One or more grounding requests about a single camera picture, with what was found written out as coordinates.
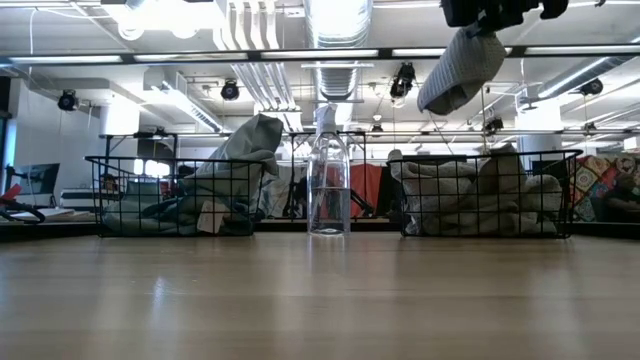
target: ceiling light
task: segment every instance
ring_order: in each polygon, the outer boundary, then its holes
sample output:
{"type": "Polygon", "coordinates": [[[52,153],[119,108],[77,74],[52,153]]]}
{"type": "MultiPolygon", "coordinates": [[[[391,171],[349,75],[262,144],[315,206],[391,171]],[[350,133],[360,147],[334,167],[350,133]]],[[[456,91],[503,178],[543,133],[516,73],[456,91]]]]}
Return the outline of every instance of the ceiling light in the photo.
{"type": "Polygon", "coordinates": [[[372,63],[351,63],[351,64],[337,64],[337,63],[314,63],[314,64],[302,64],[302,69],[360,69],[360,68],[373,68],[372,63]]]}
{"type": "Polygon", "coordinates": [[[97,64],[121,63],[119,55],[84,55],[84,56],[23,56],[10,57],[13,64],[18,65],[66,65],[66,64],[97,64]]]}
{"type": "Polygon", "coordinates": [[[229,60],[247,60],[247,53],[237,52],[218,52],[206,54],[152,54],[152,55],[133,55],[138,62],[172,62],[172,61],[229,61],[229,60]]]}
{"type": "Polygon", "coordinates": [[[525,55],[624,55],[640,52],[640,45],[597,45],[597,46],[530,46],[525,55]]]}
{"type": "Polygon", "coordinates": [[[324,58],[375,58],[378,50],[375,49],[345,49],[345,50],[293,50],[293,51],[267,51],[262,53],[263,59],[268,60],[295,60],[295,59],[324,59],[324,58]]]}
{"type": "Polygon", "coordinates": [[[393,57],[425,57],[442,56],[447,48],[426,48],[426,49],[395,49],[391,52],[393,57]]]}
{"type": "Polygon", "coordinates": [[[440,7],[439,1],[395,1],[382,4],[373,4],[375,9],[419,9],[440,7]]]}

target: wire basket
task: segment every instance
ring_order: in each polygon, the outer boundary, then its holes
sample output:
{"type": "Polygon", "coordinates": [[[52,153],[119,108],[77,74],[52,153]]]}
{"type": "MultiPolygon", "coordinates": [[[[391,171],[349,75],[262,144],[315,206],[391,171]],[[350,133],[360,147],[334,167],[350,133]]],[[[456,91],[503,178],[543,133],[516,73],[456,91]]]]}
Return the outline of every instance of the wire basket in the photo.
{"type": "Polygon", "coordinates": [[[390,160],[404,236],[568,238],[580,150],[390,160]]]}
{"type": "Polygon", "coordinates": [[[264,163],[90,156],[100,236],[250,236],[264,163]]]}

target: fluorescent light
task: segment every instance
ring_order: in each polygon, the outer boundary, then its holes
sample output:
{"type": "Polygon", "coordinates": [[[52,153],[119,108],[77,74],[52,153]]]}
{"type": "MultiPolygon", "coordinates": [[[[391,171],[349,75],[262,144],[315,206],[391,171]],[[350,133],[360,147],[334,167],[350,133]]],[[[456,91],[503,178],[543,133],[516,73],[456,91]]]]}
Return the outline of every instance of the fluorescent light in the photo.
{"type": "Polygon", "coordinates": [[[597,46],[531,46],[525,55],[592,55],[592,54],[634,54],[640,51],[640,45],[597,45],[597,46]]]}
{"type": "Polygon", "coordinates": [[[395,49],[391,52],[393,57],[422,57],[422,56],[442,56],[447,48],[427,48],[427,49],[395,49]]]}
{"type": "Polygon", "coordinates": [[[302,69],[362,69],[375,67],[372,63],[314,63],[314,64],[302,64],[302,69]]]}
{"type": "Polygon", "coordinates": [[[374,9],[420,9],[440,7],[439,1],[395,1],[382,4],[373,4],[374,9]]]}
{"type": "Polygon", "coordinates": [[[138,62],[162,62],[162,61],[227,61],[247,60],[247,53],[207,53],[207,54],[153,54],[133,55],[138,62]]]}
{"type": "Polygon", "coordinates": [[[119,55],[84,55],[84,56],[24,56],[10,57],[14,64],[99,64],[99,63],[121,63],[119,55]]]}
{"type": "Polygon", "coordinates": [[[325,58],[375,58],[378,50],[375,49],[345,49],[345,50],[293,50],[293,51],[268,51],[262,53],[263,59],[325,59],[325,58]]]}
{"type": "Polygon", "coordinates": [[[17,8],[30,8],[30,7],[38,7],[38,8],[47,8],[47,7],[70,7],[68,2],[59,2],[59,1],[12,1],[12,2],[0,2],[0,8],[8,8],[8,7],[17,7],[17,8]]]}

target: computer monitor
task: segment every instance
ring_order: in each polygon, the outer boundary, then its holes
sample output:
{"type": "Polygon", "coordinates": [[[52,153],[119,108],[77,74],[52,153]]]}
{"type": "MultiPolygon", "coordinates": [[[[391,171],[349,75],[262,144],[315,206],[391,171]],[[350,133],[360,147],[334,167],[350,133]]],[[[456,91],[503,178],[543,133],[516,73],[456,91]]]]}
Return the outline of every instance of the computer monitor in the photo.
{"type": "Polygon", "coordinates": [[[54,193],[58,170],[60,170],[60,164],[8,167],[5,191],[14,184],[20,184],[22,190],[16,197],[16,201],[47,206],[54,193]]]}

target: table surface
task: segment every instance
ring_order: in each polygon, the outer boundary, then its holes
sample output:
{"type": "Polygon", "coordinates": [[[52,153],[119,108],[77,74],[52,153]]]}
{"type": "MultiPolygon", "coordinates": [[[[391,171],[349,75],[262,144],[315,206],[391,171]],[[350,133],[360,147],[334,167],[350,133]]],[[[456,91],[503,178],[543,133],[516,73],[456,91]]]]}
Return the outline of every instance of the table surface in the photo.
{"type": "Polygon", "coordinates": [[[637,359],[612,239],[0,244],[0,359],[637,359]]]}

